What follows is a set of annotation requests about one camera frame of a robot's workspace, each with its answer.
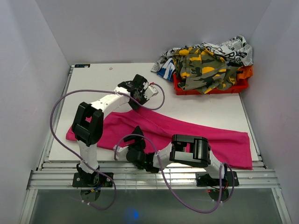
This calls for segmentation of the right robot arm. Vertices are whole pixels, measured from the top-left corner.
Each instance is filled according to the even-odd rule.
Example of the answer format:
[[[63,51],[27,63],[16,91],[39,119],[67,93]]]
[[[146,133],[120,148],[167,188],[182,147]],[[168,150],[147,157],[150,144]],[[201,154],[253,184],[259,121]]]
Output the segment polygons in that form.
[[[227,168],[221,166],[221,162],[214,156],[208,140],[204,137],[175,134],[168,146],[158,151],[161,164],[157,155],[145,152],[146,142],[144,134],[137,126],[130,136],[123,139],[131,142],[125,147],[118,147],[116,157],[126,159],[138,169],[150,173],[158,173],[171,163],[181,163],[195,168],[203,168],[206,173],[196,175],[198,186],[228,186]]]

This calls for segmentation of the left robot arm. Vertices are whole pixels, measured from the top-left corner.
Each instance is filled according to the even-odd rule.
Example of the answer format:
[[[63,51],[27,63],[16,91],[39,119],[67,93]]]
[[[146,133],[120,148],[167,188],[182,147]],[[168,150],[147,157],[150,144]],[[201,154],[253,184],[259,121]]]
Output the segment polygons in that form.
[[[129,104],[137,110],[140,105],[158,94],[146,78],[135,75],[132,81],[124,81],[106,96],[91,103],[79,104],[71,130],[79,146],[81,162],[77,165],[80,178],[88,185],[99,182],[97,144],[103,135],[104,119],[118,107]]]

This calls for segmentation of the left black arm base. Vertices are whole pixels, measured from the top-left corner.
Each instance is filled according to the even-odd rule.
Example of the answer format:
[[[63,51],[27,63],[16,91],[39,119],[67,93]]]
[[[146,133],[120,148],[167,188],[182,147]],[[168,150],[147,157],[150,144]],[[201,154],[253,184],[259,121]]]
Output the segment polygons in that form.
[[[96,188],[96,187],[112,187],[112,181],[103,176],[97,174],[94,178],[93,183],[86,183],[80,176],[79,173],[75,173],[73,176],[72,187],[76,188]]]

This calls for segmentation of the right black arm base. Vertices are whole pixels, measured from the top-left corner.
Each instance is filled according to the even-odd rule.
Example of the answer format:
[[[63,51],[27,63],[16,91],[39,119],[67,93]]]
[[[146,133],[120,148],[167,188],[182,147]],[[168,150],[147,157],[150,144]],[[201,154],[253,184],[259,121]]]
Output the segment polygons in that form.
[[[198,187],[219,187],[220,185],[219,178],[212,178],[208,173],[196,172],[195,177],[196,185]],[[224,175],[224,178],[222,179],[222,186],[232,187],[233,183],[235,183],[235,186],[239,186],[239,181],[236,172],[233,171],[233,173],[226,173]]]

